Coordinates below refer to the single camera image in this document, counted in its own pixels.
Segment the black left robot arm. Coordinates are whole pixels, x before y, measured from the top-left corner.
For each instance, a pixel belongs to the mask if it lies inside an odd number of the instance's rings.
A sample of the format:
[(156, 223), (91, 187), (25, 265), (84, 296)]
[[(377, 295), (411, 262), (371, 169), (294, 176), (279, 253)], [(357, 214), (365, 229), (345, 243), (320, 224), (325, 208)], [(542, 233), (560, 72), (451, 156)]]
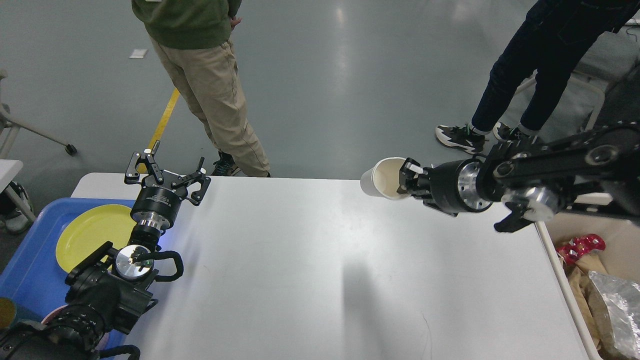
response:
[(121, 248), (101, 244), (66, 276), (66, 305), (50, 321), (21, 320), (1, 331), (3, 360), (100, 360), (126, 354), (138, 360), (132, 344), (101, 350), (111, 331), (128, 335), (140, 317), (158, 303), (149, 291), (155, 282), (170, 283), (185, 272), (178, 251), (164, 250), (160, 238), (174, 226), (184, 201), (198, 207), (211, 178), (201, 157), (188, 174), (161, 169), (155, 159), (160, 146), (134, 152), (125, 171), (126, 185), (141, 187), (130, 210), (134, 221)]

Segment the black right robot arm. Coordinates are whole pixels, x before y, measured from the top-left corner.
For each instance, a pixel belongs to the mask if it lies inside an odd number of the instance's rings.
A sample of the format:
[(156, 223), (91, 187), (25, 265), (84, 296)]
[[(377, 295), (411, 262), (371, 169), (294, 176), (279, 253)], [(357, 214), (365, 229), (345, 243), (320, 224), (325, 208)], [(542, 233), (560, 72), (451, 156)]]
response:
[(638, 121), (617, 121), (548, 143), (501, 142), (486, 155), (434, 167), (405, 158), (392, 189), (452, 217), (503, 203), (510, 213), (494, 224), (499, 233), (560, 213), (638, 225), (639, 143)]

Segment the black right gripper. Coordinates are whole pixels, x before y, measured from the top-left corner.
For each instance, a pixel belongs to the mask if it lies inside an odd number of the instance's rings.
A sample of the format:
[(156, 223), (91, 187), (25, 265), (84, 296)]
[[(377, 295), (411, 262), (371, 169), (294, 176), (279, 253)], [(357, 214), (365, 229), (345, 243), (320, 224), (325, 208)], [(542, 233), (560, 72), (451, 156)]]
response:
[(423, 199), (425, 207), (456, 217), (480, 214), (493, 202), (480, 195), (478, 176), (482, 162), (475, 159), (422, 167), (407, 157), (398, 170), (397, 193)]

